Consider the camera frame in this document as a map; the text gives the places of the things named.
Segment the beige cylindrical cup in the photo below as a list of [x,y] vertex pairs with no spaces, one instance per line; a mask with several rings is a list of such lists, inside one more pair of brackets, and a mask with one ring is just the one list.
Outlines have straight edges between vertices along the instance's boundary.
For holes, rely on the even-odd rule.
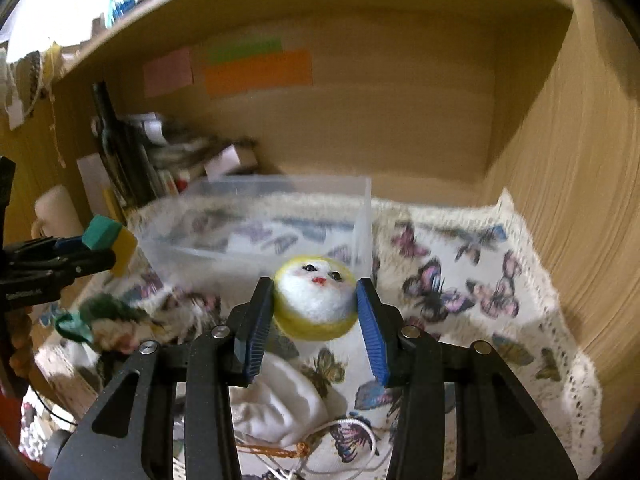
[[81,236],[84,228],[70,198],[70,193],[63,185],[50,188],[35,201],[35,221],[30,235],[36,238]]

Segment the dark wine bottle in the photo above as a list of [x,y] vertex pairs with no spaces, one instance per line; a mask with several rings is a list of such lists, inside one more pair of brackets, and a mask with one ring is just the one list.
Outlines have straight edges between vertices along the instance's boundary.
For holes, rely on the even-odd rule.
[[141,156],[137,130],[116,116],[104,81],[92,85],[92,96],[100,122],[98,139],[105,169],[126,206],[142,207],[154,200],[155,194]]

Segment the green sticky note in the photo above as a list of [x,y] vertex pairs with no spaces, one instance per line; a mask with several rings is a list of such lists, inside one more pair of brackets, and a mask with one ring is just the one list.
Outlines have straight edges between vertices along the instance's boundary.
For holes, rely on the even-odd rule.
[[230,63],[242,58],[251,58],[256,55],[279,53],[283,51],[280,38],[265,38],[259,40],[247,40],[232,42],[231,44],[217,44],[206,53],[206,62],[209,65]]

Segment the yellow white felt ball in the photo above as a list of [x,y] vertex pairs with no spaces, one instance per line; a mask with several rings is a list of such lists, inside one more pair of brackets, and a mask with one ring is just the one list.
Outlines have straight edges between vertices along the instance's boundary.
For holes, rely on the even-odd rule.
[[272,280],[273,319],[286,336],[332,340],[347,334],[357,321],[357,280],[346,266],[331,258],[293,258]]

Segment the stack of papers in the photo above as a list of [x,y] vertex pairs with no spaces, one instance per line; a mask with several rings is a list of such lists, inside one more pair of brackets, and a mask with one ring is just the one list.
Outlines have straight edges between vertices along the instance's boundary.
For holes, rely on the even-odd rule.
[[158,113],[122,118],[137,131],[146,174],[156,197],[177,194],[178,172],[198,166],[218,151],[220,137]]

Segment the pink sticky note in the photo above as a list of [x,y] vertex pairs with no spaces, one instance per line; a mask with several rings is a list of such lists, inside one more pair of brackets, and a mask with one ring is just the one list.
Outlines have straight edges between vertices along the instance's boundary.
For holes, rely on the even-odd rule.
[[171,51],[142,67],[143,90],[147,98],[156,98],[194,83],[189,48]]

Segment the orange sticky note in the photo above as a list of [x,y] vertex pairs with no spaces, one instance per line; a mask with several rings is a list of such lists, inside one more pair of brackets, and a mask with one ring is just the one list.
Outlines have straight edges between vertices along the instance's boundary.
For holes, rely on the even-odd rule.
[[258,54],[204,70],[205,89],[212,98],[313,83],[312,57],[306,49]]

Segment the clear plastic container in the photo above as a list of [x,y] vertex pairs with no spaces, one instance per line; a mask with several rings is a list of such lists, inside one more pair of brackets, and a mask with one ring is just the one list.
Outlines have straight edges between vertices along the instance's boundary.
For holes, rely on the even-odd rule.
[[371,180],[201,179],[141,209],[134,232],[165,283],[211,284],[230,292],[298,256],[332,258],[361,278],[372,268]]

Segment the small pink white box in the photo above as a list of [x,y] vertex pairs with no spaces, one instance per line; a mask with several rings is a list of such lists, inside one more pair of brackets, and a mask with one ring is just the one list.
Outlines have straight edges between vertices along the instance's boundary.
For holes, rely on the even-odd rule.
[[258,160],[251,148],[231,144],[206,162],[206,177],[218,179],[236,174],[252,174],[258,168]]

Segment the handwritten paper note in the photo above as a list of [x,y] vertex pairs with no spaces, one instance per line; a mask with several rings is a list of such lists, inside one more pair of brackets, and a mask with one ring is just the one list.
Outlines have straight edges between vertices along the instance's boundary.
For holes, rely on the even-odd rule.
[[118,203],[103,162],[98,153],[81,157],[77,161],[91,212],[95,216],[118,219]]

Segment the white drawstring pouch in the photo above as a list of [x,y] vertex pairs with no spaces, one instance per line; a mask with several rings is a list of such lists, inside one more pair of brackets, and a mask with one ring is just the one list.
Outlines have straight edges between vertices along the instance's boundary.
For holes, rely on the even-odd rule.
[[246,444],[287,448],[329,420],[310,380],[269,352],[253,382],[230,387],[229,396],[234,435]]

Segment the butterfly print lace cloth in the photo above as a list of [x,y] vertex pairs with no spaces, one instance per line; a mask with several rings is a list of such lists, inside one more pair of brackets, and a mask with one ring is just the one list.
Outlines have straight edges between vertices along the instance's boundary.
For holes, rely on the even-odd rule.
[[[590,359],[568,331],[511,197],[494,206],[447,209],[375,200],[371,278],[381,299],[434,338],[467,347],[489,342],[548,419],[579,478],[602,460],[602,393]],[[141,248],[123,278],[100,274],[80,300],[101,292],[131,307],[183,310],[202,331],[250,298],[256,282],[222,292],[211,284],[163,282]],[[399,394],[374,379],[362,333],[328,341],[286,336],[273,327],[266,352],[301,372],[329,420],[287,448],[239,440],[249,479],[382,479],[390,464]]]

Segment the floral fabric scrunchie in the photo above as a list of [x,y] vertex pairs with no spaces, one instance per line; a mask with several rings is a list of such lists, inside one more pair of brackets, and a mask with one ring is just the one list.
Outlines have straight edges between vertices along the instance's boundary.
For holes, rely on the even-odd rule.
[[142,342],[182,344],[202,332],[202,320],[190,311],[157,311],[138,320],[101,318],[91,324],[92,344],[101,351],[131,354]]

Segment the green yellow sponge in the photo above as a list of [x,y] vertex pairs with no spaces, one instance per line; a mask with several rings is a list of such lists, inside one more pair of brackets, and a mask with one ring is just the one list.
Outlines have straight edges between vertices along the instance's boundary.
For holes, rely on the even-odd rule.
[[94,216],[88,229],[81,237],[82,244],[95,254],[111,252],[114,263],[110,270],[116,278],[121,278],[128,270],[129,263],[138,247],[138,241],[126,226],[104,216]]

